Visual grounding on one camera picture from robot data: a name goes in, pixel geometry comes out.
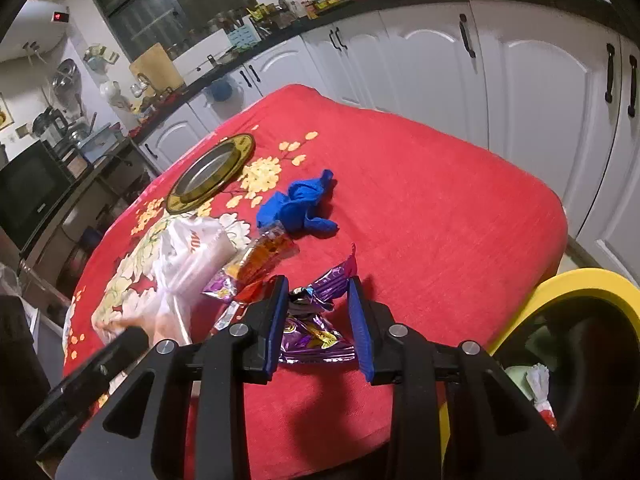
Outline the blue hanging cloth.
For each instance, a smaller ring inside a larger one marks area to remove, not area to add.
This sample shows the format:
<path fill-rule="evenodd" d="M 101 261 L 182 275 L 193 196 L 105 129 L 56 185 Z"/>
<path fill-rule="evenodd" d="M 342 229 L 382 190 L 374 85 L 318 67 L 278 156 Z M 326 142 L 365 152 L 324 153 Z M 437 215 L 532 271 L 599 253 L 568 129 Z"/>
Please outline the blue hanging cloth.
<path fill-rule="evenodd" d="M 212 81 L 206 87 L 206 93 L 214 102 L 226 102 L 233 96 L 233 87 L 228 78 L 222 77 Z"/>

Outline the gold rimmed metal plate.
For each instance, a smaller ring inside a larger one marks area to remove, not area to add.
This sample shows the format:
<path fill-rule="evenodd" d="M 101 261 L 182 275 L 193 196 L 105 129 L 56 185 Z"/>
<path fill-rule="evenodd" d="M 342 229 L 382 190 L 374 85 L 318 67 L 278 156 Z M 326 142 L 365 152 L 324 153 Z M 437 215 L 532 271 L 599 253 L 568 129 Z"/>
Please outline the gold rimmed metal plate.
<path fill-rule="evenodd" d="M 208 150 L 170 189 L 165 202 L 168 214 L 184 214 L 213 198 L 241 171 L 254 149 L 254 136 L 240 133 Z"/>

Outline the orange purple snack packet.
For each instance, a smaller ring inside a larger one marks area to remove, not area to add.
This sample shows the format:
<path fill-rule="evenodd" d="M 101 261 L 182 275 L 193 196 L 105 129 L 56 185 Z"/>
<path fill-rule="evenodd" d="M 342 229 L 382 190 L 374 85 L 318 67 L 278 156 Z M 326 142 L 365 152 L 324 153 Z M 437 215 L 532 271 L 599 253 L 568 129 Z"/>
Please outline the orange purple snack packet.
<path fill-rule="evenodd" d="M 250 242 L 226 263 L 202 290 L 202 294 L 230 302 L 247 286 L 271 272 L 282 260 L 295 256 L 298 247 L 280 221 L 260 230 Z"/>

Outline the black microwave oven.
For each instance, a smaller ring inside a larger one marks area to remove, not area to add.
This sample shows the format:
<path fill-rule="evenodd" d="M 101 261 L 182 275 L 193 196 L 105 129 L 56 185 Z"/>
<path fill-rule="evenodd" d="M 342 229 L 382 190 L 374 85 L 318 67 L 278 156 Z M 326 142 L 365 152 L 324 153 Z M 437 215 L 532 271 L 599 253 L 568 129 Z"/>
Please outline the black microwave oven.
<path fill-rule="evenodd" d="M 1 169 L 1 227 L 22 252 L 75 178 L 47 141 L 37 141 Z"/>

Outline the wooden cutting board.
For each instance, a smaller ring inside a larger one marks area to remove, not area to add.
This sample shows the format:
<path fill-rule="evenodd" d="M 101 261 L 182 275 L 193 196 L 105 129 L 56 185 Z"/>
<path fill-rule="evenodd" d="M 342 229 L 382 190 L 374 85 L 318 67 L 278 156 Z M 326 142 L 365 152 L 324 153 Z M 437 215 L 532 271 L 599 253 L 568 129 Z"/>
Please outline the wooden cutting board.
<path fill-rule="evenodd" d="M 136 98 L 149 96 L 151 92 L 176 91 L 184 86 L 182 76 L 159 42 L 136 58 L 129 70 L 134 76 L 130 90 Z"/>

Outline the purple foil snack wrapper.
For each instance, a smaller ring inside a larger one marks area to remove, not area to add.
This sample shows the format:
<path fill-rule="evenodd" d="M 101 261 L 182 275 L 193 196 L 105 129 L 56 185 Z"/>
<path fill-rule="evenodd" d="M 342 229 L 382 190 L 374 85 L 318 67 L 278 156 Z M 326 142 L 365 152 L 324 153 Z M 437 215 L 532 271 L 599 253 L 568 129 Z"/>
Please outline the purple foil snack wrapper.
<path fill-rule="evenodd" d="M 344 363 L 356 358 L 354 346 L 328 315 L 357 275 L 356 246 L 348 257 L 305 286 L 288 293 L 279 362 L 286 365 Z"/>

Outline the blue glove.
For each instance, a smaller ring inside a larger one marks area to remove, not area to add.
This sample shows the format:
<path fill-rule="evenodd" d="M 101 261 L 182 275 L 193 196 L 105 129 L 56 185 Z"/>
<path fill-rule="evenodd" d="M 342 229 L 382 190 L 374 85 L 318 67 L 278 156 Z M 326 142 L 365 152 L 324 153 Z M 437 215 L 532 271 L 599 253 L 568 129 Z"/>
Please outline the blue glove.
<path fill-rule="evenodd" d="M 325 169 L 318 178 L 292 182 L 286 193 L 274 192 L 257 211 L 258 228 L 266 228 L 279 222 L 288 233 L 335 233 L 337 223 L 317 214 L 318 206 L 330 190 L 333 177 L 333 172 Z"/>

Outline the white water heater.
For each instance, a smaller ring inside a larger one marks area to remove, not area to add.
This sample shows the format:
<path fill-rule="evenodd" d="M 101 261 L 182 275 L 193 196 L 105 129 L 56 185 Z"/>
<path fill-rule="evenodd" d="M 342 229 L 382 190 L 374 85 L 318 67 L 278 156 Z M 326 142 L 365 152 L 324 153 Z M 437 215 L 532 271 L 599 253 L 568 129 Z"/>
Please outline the white water heater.
<path fill-rule="evenodd" d="M 63 3 L 27 0 L 1 41 L 0 61 L 52 50 L 66 33 L 70 12 Z"/>

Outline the white base cabinets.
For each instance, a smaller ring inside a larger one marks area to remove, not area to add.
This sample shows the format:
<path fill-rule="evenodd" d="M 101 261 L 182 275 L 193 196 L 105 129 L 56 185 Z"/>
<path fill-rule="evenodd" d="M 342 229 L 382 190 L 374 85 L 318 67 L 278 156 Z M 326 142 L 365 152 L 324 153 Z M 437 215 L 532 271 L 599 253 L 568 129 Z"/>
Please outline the white base cabinets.
<path fill-rule="evenodd" d="M 315 27 L 206 86 L 142 145 L 158 168 L 287 84 L 487 148 L 559 195 L 599 266 L 639 276 L 639 48 L 567 12 L 498 0 L 372 11 Z"/>

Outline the white plastic bag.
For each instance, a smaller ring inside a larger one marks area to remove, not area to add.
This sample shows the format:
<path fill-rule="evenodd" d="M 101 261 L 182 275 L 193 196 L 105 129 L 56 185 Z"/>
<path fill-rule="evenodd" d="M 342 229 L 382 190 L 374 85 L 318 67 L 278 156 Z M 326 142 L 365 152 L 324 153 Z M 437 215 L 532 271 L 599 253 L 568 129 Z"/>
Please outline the white plastic bag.
<path fill-rule="evenodd" d="M 230 228 L 210 217 L 177 214 L 157 221 L 122 258 L 91 315 L 92 328 L 108 344 L 129 326 L 151 344 L 192 342 L 191 318 L 202 290 L 238 252 Z"/>

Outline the red floral table blanket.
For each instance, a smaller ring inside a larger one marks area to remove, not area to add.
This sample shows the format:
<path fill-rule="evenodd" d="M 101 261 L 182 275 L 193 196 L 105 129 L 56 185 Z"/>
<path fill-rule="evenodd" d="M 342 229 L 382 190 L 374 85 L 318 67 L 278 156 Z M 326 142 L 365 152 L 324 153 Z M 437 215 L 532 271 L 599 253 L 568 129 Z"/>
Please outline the red floral table blanket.
<path fill-rule="evenodd" d="M 63 370 L 102 346 L 92 322 L 117 322 L 152 300 L 153 262 L 169 224 L 166 196 L 219 140 L 254 136 L 254 156 L 224 192 L 198 208 L 243 243 L 259 208 L 295 181 L 334 175 L 318 209 L 330 236 L 297 237 L 278 266 L 303 286 L 355 256 L 367 295 L 442 344 L 488 344 L 555 274 L 567 221 L 551 188 L 484 148 L 396 115 L 338 104 L 291 84 L 217 127 L 163 171 L 115 221 L 76 287 Z"/>

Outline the yellow rimmed trash bin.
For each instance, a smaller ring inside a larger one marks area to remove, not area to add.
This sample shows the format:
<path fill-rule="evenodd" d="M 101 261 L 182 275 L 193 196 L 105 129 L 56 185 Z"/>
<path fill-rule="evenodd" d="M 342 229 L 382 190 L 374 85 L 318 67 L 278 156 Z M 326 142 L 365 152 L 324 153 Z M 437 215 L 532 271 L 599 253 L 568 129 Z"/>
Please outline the yellow rimmed trash bin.
<path fill-rule="evenodd" d="M 544 364 L 556 433 L 585 474 L 639 440 L 639 289 L 583 268 L 544 281 L 488 346 L 504 367 Z"/>

